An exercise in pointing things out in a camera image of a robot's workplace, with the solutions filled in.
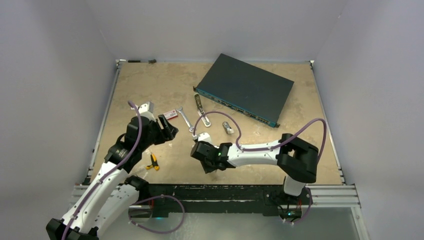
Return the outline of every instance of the wrench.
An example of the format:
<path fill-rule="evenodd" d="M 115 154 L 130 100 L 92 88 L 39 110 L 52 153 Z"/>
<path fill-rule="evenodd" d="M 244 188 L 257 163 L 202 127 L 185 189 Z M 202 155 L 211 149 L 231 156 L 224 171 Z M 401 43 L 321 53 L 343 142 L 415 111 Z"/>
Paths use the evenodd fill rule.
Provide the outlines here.
<path fill-rule="evenodd" d="M 190 123 L 189 119 L 183 112 L 183 107 L 180 106 L 179 108 L 175 109 L 179 114 L 181 114 L 182 118 L 184 119 L 185 123 L 188 125 L 188 131 L 192 133 L 195 129 L 195 127 Z"/>

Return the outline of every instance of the yellow pliers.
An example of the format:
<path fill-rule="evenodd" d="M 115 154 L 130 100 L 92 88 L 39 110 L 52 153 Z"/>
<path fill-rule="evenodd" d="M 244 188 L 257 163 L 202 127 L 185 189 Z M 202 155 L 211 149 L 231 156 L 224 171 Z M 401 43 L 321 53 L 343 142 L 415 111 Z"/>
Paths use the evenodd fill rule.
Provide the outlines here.
<path fill-rule="evenodd" d="M 156 160 L 156 156 L 152 153 L 150 155 L 151 165 L 146 166 L 146 169 L 149 170 L 154 168 L 156 171 L 159 170 L 158 160 Z"/>

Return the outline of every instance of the white wall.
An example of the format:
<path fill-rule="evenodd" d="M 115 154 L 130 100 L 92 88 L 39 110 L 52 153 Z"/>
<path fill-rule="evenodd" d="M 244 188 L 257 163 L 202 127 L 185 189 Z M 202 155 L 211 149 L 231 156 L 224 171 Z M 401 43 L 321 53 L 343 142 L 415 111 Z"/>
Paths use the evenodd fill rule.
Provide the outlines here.
<path fill-rule="evenodd" d="M 117 59 L 315 59 L 347 0 L 87 0 Z"/>
<path fill-rule="evenodd" d="M 87 171 L 114 75 L 83 0 L 0 2 L 0 233 L 47 239 Z"/>
<path fill-rule="evenodd" d="M 351 0 L 314 71 L 373 240 L 424 237 L 424 1 Z"/>

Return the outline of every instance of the gray floor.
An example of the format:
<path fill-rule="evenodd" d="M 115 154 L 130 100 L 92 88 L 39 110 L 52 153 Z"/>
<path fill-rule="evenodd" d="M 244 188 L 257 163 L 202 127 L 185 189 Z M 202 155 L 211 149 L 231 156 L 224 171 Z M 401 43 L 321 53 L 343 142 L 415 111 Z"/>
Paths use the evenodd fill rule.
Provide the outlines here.
<path fill-rule="evenodd" d="M 143 225 L 159 231 L 172 229 L 180 213 L 169 218 L 152 218 Z M 312 208 L 307 219 L 295 226 L 279 217 L 261 214 L 189 213 L 179 230 L 171 234 L 154 234 L 128 224 L 125 212 L 108 228 L 102 240 L 358 240 L 350 208 Z"/>

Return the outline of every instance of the beige work surface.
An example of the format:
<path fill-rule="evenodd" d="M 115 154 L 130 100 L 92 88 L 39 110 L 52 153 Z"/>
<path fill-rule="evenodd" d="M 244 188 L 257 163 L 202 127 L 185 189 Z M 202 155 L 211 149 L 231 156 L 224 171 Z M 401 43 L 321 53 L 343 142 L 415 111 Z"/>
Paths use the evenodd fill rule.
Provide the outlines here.
<path fill-rule="evenodd" d="M 281 124 L 279 128 L 269 127 L 201 96 L 206 112 L 222 111 L 237 121 L 242 131 L 240 144 L 271 142 L 280 139 L 282 133 L 294 134 L 310 120 L 324 117 L 314 76 L 308 64 L 259 63 L 253 65 L 294 81 L 278 120 L 278 123 Z M 153 102 L 155 116 L 182 106 L 184 113 L 194 125 L 199 115 L 193 97 L 193 86 L 197 86 L 211 66 L 212 63 L 124 63 L 101 136 L 94 164 L 94 176 L 99 171 L 109 147 L 115 144 L 119 135 L 125 133 L 127 124 L 135 115 L 135 112 L 127 104 L 128 100 L 137 105 L 146 101 Z M 210 114 L 208 117 L 211 127 L 206 128 L 200 121 L 198 133 L 208 132 L 215 145 L 235 142 L 238 132 L 236 126 L 229 119 L 220 114 Z M 223 121 L 229 122 L 235 133 L 227 135 L 222 126 Z M 194 142 L 183 117 L 179 115 L 169 120 L 169 123 L 179 129 L 175 139 L 149 147 L 143 153 L 142 160 L 133 168 L 132 173 L 150 183 L 163 184 L 283 183 L 286 174 L 274 165 L 245 165 L 205 174 L 200 162 L 190 157 Z M 322 124 L 320 122 L 312 124 L 300 137 L 320 148 L 323 137 Z M 145 169 L 146 165 L 151 164 L 149 153 L 156 155 L 160 166 L 159 171 Z M 328 135 L 321 161 L 318 164 L 316 184 L 341 184 Z"/>

